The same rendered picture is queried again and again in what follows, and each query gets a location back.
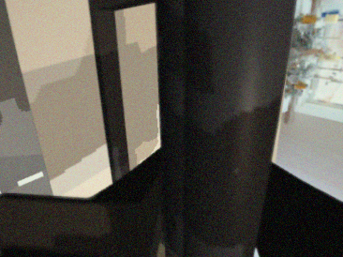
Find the dark grey flat mat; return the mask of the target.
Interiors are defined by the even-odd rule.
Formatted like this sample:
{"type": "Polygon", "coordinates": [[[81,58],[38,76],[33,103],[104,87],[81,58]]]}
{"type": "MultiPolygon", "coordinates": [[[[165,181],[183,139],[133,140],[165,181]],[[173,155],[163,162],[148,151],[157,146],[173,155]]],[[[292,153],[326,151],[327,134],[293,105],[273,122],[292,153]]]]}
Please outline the dark grey flat mat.
{"type": "Polygon", "coordinates": [[[0,191],[53,196],[18,59],[6,1],[0,0],[0,191]]]}

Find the cream tile with dark rectangle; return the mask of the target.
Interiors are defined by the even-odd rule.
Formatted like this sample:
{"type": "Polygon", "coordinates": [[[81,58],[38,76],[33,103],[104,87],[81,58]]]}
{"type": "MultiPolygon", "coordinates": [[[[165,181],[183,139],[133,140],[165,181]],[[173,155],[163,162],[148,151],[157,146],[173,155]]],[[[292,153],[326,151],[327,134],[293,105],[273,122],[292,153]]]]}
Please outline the cream tile with dark rectangle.
{"type": "Polygon", "coordinates": [[[157,257],[165,257],[165,247],[159,242],[157,257]]]}

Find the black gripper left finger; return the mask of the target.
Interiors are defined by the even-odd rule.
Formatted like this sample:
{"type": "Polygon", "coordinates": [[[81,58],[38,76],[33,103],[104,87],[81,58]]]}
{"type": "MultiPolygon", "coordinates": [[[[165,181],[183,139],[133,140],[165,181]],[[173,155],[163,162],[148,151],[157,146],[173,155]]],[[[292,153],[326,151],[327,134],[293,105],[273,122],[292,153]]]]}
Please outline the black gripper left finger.
{"type": "Polygon", "coordinates": [[[157,257],[164,224],[161,148],[89,198],[0,194],[3,248],[157,257]]]}

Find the white dashed rectangular outline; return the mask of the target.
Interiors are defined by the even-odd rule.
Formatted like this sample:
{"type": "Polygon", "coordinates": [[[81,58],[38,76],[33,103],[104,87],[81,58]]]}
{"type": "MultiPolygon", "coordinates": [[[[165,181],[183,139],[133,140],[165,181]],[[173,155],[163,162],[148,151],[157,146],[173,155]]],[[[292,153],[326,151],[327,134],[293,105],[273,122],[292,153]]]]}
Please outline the white dashed rectangular outline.
{"type": "Polygon", "coordinates": [[[19,186],[24,185],[24,184],[26,184],[26,183],[28,183],[28,182],[30,182],[30,181],[32,181],[32,180],[35,180],[35,179],[37,179],[37,178],[39,178],[39,177],[41,177],[41,176],[43,176],[42,172],[39,173],[39,174],[33,174],[33,175],[31,175],[31,176],[28,176],[27,178],[25,178],[25,179],[23,179],[23,180],[20,180],[20,181],[18,182],[18,184],[19,184],[19,186]]]}

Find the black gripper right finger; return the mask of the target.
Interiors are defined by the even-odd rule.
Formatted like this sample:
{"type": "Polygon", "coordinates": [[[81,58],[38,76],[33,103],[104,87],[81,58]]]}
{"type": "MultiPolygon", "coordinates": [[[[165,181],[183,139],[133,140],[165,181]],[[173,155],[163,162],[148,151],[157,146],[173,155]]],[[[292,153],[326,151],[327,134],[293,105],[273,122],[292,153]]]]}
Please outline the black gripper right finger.
{"type": "Polygon", "coordinates": [[[259,257],[343,257],[343,202],[271,161],[259,257]]]}

